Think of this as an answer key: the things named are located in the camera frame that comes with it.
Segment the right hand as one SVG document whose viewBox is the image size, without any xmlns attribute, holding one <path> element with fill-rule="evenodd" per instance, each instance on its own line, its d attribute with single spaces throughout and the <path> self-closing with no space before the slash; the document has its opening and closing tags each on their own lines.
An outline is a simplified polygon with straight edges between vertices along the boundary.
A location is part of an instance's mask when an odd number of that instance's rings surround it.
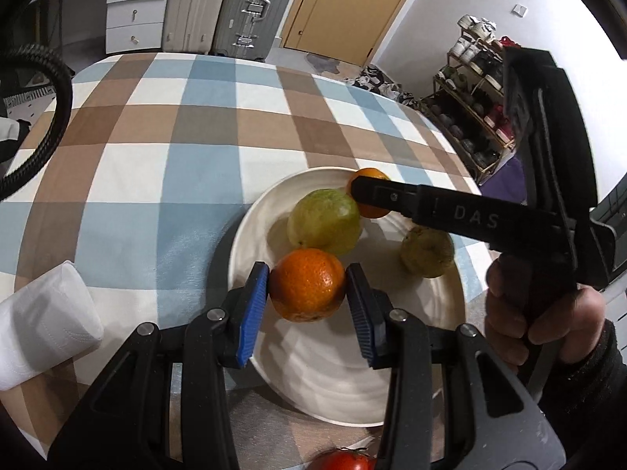
<svg viewBox="0 0 627 470">
<path fill-rule="evenodd" d="M 591 286 L 552 300 L 534 318 L 525 315 L 527 304 L 539 295 L 533 271 L 524 262 L 501 255 L 488 269 L 486 297 L 486 339 L 500 359 L 512 370 L 526 363 L 533 345 L 559 342 L 559 358 L 568 364 L 585 359 L 602 336 L 606 301 Z"/>
</svg>

